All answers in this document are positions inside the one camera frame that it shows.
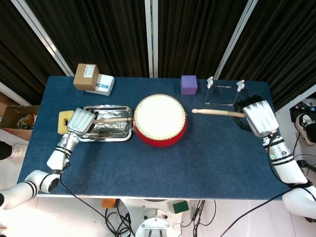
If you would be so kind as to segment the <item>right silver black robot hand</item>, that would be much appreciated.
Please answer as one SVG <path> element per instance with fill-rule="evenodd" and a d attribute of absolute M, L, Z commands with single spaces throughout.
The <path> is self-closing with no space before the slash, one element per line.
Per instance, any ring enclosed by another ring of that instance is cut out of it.
<path fill-rule="evenodd" d="M 236 124 L 242 130 L 260 138 L 277 133 L 279 124 L 275 114 L 268 101 L 261 96 L 253 95 L 237 102 L 234 104 L 234 111 L 245 115 L 247 123 L 244 123 L 241 118 L 234 117 Z"/>

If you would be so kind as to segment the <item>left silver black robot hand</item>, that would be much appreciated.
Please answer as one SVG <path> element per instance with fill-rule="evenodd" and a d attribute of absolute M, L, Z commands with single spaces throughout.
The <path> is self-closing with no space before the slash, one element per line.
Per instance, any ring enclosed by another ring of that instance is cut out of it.
<path fill-rule="evenodd" d="M 76 108 L 73 116 L 67 124 L 68 132 L 73 132 L 78 136 L 85 135 L 93 122 L 97 119 L 98 112 Z"/>

